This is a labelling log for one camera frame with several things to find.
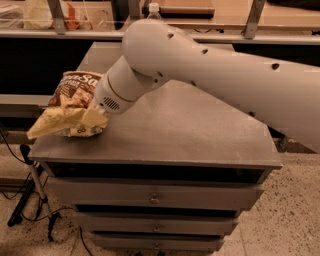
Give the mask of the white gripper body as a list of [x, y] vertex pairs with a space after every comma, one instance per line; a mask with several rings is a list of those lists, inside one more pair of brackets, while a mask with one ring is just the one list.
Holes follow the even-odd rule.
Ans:
[[135, 104], [133, 101], [128, 101], [118, 96], [111, 87], [106, 75], [99, 80], [96, 86], [94, 100], [110, 114], [122, 114]]

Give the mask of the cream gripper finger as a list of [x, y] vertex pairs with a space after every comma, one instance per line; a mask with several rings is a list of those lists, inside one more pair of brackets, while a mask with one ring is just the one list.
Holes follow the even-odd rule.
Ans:
[[105, 126], [108, 114], [102, 109], [89, 108], [84, 113], [81, 123], [88, 127]]

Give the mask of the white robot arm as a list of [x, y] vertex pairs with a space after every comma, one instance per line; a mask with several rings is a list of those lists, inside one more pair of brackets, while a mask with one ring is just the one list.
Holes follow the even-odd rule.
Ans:
[[320, 70], [199, 44], [160, 20], [132, 23], [122, 55], [96, 85], [93, 101], [121, 114], [144, 94], [182, 81], [320, 152]]

